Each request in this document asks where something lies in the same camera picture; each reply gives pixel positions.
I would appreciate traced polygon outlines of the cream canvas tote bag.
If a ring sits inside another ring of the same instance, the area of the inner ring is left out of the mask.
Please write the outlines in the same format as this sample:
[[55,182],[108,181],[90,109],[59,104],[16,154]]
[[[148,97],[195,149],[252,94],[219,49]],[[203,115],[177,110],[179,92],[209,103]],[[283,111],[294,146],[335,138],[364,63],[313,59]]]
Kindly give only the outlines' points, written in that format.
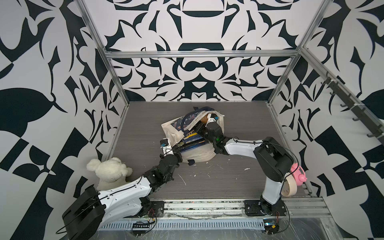
[[174,154],[179,162],[193,166],[215,157],[215,148],[204,137],[203,128],[210,123],[224,130],[224,115],[211,107],[194,108],[194,111],[162,124],[166,135],[160,141],[162,157]]

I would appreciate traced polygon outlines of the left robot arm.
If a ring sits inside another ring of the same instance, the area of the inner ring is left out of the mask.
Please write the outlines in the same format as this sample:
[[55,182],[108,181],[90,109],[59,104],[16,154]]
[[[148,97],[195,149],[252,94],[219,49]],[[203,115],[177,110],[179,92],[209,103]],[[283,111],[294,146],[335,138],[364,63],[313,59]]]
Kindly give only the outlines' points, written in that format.
[[146,215],[151,208],[149,195],[174,179],[173,173],[181,162],[180,155],[167,154],[157,166],[131,183],[106,191],[86,189],[62,215],[67,237],[88,240],[107,224]]

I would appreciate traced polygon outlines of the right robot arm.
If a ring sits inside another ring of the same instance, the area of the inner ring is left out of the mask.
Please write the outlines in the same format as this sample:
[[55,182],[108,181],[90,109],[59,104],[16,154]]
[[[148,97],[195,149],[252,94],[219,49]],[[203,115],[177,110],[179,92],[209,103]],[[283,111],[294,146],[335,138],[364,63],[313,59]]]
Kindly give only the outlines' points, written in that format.
[[216,154],[256,159],[266,176],[262,203],[273,206],[281,199],[284,180],[295,160],[274,138],[267,137],[258,142],[229,138],[217,123],[199,123],[194,130],[213,145]]

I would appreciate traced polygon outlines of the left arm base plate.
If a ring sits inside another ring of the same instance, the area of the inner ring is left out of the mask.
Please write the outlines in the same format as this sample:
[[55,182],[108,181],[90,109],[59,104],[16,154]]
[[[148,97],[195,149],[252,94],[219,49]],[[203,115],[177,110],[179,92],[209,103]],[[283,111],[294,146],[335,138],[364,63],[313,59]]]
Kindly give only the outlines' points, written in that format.
[[146,201],[141,203],[140,211],[134,217],[160,217],[164,213],[164,201]]

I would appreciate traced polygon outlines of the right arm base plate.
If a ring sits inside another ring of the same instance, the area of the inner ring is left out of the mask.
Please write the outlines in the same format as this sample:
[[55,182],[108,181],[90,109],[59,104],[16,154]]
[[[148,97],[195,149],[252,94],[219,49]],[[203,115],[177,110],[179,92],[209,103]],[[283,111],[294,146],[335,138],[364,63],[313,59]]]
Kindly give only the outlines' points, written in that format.
[[287,207],[285,203],[279,199],[274,205],[268,203],[261,198],[260,200],[245,200],[245,214],[249,217],[259,216],[286,216]]

